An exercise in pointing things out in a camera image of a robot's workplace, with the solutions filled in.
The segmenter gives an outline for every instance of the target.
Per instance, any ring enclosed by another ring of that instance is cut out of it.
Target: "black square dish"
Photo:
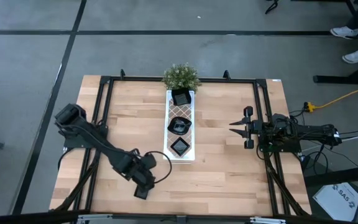
[[[173,149],[179,156],[182,156],[187,149],[190,147],[189,144],[183,138],[179,137],[172,145],[171,149]]]
[[[191,96],[189,89],[181,88],[178,90],[172,90],[172,99],[175,106],[185,105],[191,103]]]

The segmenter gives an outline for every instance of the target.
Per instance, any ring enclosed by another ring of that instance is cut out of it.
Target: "black bowl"
[[[174,117],[172,118],[170,124],[168,125],[168,131],[177,135],[186,134],[191,126],[191,121],[182,117]]]

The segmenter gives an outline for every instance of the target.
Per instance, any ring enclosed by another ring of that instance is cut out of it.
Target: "black pot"
[[[172,99],[175,106],[191,103],[191,96],[188,88],[172,90]]]

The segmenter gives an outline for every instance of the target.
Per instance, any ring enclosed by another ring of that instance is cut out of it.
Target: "yellow cable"
[[[337,102],[337,101],[339,101],[339,100],[341,100],[341,99],[343,99],[343,98],[345,98],[345,97],[348,97],[348,96],[350,96],[350,95],[352,95],[352,94],[355,94],[355,93],[358,93],[358,90],[353,91],[353,92],[351,92],[351,93],[348,93],[348,94],[346,94],[346,95],[344,95],[344,96],[341,96],[341,97],[339,97],[338,99],[332,100],[331,102],[326,103],[326,104],[324,104],[323,106],[315,106],[314,108],[316,108],[316,109],[324,108],[324,107],[326,107],[326,106],[328,106],[328,105],[331,105],[331,104],[333,104],[333,103],[335,103],[335,102]]]

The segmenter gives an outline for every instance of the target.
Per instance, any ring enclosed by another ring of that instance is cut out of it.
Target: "potted plant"
[[[171,68],[164,72],[162,81],[165,83],[167,90],[179,90],[187,88],[197,92],[201,82],[197,77],[197,70],[186,64],[173,64]]]
[[[185,105],[191,103],[190,90],[197,92],[201,82],[197,77],[197,70],[186,64],[175,65],[164,72],[162,80],[171,90],[173,104],[175,106]]]

